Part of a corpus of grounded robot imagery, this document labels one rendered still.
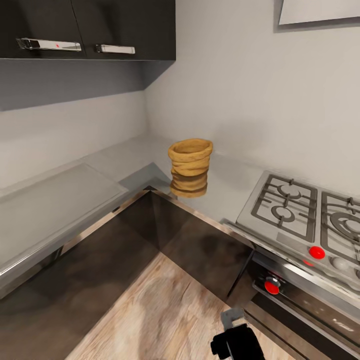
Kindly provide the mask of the popcorn bag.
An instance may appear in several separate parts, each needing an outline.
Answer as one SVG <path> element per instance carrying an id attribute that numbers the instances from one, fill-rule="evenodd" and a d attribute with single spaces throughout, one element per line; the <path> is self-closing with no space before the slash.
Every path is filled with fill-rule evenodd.
<path id="1" fill-rule="evenodd" d="M 213 142 L 200 138 L 191 138 L 175 142 L 168 150 L 172 160 L 171 172 L 184 177 L 196 177 L 204 174 L 210 167 L 210 155 Z"/>

